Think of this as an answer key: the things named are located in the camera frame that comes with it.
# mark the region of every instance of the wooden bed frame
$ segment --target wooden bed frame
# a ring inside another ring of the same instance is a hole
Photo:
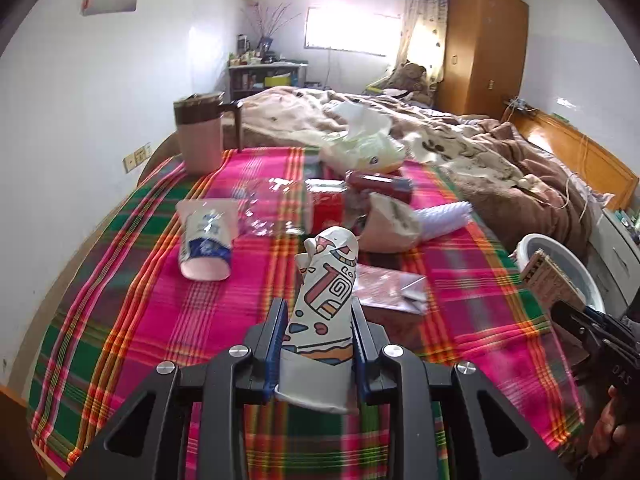
[[[613,193],[607,209],[626,209],[638,176],[618,158],[570,124],[537,112],[514,111],[511,123],[532,144],[552,153],[599,193]]]

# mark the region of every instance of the plastic bag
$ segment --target plastic bag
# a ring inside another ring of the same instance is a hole
[[[358,264],[356,273],[353,295],[362,306],[426,314],[428,291],[424,276],[363,264]]]
[[[246,185],[239,212],[243,235],[302,236],[311,231],[312,202],[302,180],[256,178]]]
[[[348,123],[346,132],[328,136],[320,160],[337,171],[395,171],[404,161],[404,146],[389,136],[391,119],[363,105],[342,102],[332,110]]]
[[[464,227],[471,220],[473,207],[469,202],[452,202],[427,209],[418,209],[420,240],[423,242],[452,233]]]

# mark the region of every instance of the dried branches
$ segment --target dried branches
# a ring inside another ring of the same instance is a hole
[[[249,23],[251,24],[254,32],[261,38],[272,38],[274,33],[280,28],[284,27],[294,18],[297,18],[300,13],[290,18],[286,17],[290,4],[278,4],[278,6],[271,10],[266,9],[260,4],[252,6],[253,17],[247,16]]]

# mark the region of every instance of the window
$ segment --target window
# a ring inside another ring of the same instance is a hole
[[[400,18],[350,7],[309,7],[305,48],[331,48],[395,57]]]

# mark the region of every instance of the white plastic bowl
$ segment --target white plastic bowl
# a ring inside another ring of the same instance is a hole
[[[604,313],[604,302],[589,271],[569,249],[548,236],[532,233],[526,235],[516,247],[516,260],[520,272],[529,263],[529,259],[538,250],[545,251],[554,263],[562,269],[572,283],[586,298],[586,304]]]

